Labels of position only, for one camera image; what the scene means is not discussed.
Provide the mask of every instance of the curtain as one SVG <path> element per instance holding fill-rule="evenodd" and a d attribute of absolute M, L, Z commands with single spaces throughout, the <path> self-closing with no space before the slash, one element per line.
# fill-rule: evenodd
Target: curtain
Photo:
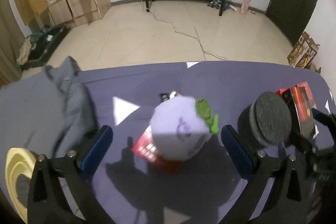
<path fill-rule="evenodd" d="M 16 59 L 24 40 L 9 1 L 0 0 L 0 83 L 21 79 L 21 69 Z"/>

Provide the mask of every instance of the screw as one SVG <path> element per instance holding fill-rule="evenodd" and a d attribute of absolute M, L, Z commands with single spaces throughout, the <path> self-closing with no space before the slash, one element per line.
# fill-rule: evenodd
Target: screw
<path fill-rule="evenodd" d="M 294 155 L 289 155 L 288 158 L 291 160 L 291 161 L 295 161 L 296 160 L 296 157 Z"/>
<path fill-rule="evenodd" d="M 263 157 L 266 156 L 266 153 L 265 153 L 265 151 L 263 151 L 263 150 L 259 150 L 259 151 L 257 152 L 257 155 L 258 155 L 260 158 L 263 158 Z"/>
<path fill-rule="evenodd" d="M 43 161 L 45 159 L 45 155 L 39 155 L 37 160 L 38 161 Z"/>
<path fill-rule="evenodd" d="M 75 150 L 71 150 L 67 153 L 68 157 L 72 158 L 74 156 L 76 156 L 76 151 Z"/>

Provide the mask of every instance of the floor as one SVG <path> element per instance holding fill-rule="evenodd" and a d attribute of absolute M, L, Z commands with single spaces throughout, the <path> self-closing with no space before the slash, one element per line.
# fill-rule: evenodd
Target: floor
<path fill-rule="evenodd" d="M 227 10 L 219 17 L 205 3 L 184 1 L 156 1 L 152 13 L 145 9 L 144 3 L 113 6 L 103 19 L 72 29 L 48 64 L 58 67 L 68 55 L 82 70 L 218 60 L 215 56 L 288 64 L 292 46 L 264 15 Z"/>

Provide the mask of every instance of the gray garment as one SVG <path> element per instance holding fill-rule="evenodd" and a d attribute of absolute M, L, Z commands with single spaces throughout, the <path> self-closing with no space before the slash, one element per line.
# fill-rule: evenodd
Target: gray garment
<path fill-rule="evenodd" d="M 59 68 L 45 66 L 41 73 L 0 90 L 0 187 L 8 200 L 5 159 L 10 148 L 62 157 L 76 149 L 86 133 L 97 130 L 95 111 L 78 71 L 68 57 Z"/>

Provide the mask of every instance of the purple bed sheet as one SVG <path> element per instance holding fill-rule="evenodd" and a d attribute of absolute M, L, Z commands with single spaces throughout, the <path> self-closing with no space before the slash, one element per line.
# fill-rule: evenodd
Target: purple bed sheet
<path fill-rule="evenodd" d="M 190 68 L 186 63 L 151 64 L 83 71 L 79 77 L 94 101 L 99 125 L 109 125 L 114 132 L 114 140 L 93 177 L 92 189 L 117 224 L 161 224 L 170 217 L 169 212 L 184 215 L 184 224 L 217 224 L 247 184 L 239 177 L 220 136 L 211 138 L 175 175 L 156 171 L 131 152 L 160 103 L 159 93 L 175 90 L 205 98 L 213 113 L 219 114 L 219 128 L 231 124 L 236 130 L 240 113 L 262 92 L 275 92 L 303 81 L 308 82 L 319 110 L 326 112 L 328 100 L 330 111 L 336 112 L 328 85 L 320 75 L 270 63 L 214 61 Z M 116 126 L 113 97 L 140 106 Z M 332 146 L 328 129 L 319 123 L 317 126 L 318 147 Z M 270 156 L 281 155 L 278 147 L 265 150 Z M 286 149 L 286 153 L 295 153 L 294 148 Z M 260 214 L 272 182 L 270 179 L 252 217 Z"/>

